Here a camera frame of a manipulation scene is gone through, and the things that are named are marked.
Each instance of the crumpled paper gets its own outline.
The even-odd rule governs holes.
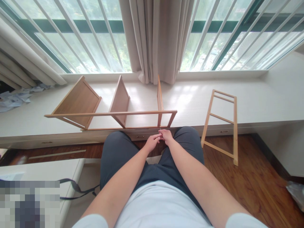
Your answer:
[[[12,110],[15,107],[21,106],[23,103],[30,103],[31,100],[29,97],[32,96],[30,92],[42,92],[45,89],[54,88],[54,86],[40,84],[39,86],[35,86],[31,89],[24,89],[22,88],[21,92],[19,93],[10,93],[8,91],[1,93],[0,98],[0,112],[7,112]]]

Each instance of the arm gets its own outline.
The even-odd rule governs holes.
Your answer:
[[[160,132],[178,171],[214,227],[225,228],[228,218],[235,213],[250,215],[202,163],[173,139],[169,130]]]
[[[114,227],[139,180],[148,154],[159,143],[160,136],[159,134],[149,137],[145,146],[108,181],[82,217],[100,214],[107,221],[109,228]]]

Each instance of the window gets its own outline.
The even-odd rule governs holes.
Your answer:
[[[298,0],[196,0],[181,71],[265,70],[304,41]]]
[[[0,0],[67,73],[131,72],[118,0]]]

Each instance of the white curtain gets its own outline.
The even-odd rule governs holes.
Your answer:
[[[0,80],[9,86],[31,88],[36,83],[7,55],[46,85],[67,83],[1,18],[0,49]]]
[[[142,83],[174,84],[194,0],[119,0],[131,69]]]

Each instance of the plastic bag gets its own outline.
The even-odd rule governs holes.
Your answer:
[[[286,188],[297,202],[300,210],[304,212],[304,185],[289,181]]]

